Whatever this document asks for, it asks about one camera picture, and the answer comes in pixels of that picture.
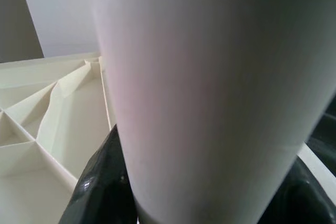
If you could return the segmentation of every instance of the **white wall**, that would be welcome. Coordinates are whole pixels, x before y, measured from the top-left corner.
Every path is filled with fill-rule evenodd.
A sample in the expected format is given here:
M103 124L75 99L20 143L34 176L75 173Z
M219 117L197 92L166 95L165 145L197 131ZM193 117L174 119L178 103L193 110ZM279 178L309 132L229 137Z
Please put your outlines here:
M89 0L26 0L45 57L98 50Z

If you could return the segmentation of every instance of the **black plastic object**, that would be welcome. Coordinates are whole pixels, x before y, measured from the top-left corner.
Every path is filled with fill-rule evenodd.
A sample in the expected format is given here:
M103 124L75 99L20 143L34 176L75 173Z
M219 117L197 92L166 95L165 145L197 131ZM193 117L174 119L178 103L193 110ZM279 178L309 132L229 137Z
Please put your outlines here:
M136 220L118 130L114 126L85 167L59 223L135 224Z
M336 224L336 206L300 158L258 224Z

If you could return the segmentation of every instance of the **white box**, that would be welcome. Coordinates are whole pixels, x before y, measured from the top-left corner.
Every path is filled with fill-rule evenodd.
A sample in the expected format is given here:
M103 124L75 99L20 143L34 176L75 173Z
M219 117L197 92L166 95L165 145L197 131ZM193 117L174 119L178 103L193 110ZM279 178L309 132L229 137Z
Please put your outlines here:
M97 54L0 65L0 222L57 223L115 124Z

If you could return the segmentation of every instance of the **white cylinder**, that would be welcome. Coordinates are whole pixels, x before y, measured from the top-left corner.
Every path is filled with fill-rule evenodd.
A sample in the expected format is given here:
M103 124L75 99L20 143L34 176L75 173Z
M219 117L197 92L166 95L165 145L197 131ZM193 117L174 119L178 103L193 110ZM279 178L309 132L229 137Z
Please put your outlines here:
M336 88L334 0L93 0L142 224L256 223Z

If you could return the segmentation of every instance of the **gray wall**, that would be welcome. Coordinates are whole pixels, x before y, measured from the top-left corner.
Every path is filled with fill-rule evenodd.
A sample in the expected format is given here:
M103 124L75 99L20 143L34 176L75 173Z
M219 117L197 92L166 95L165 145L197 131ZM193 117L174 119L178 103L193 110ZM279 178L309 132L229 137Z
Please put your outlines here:
M45 57L98 51L89 0L27 0Z
M42 58L25 0L0 0L0 62Z

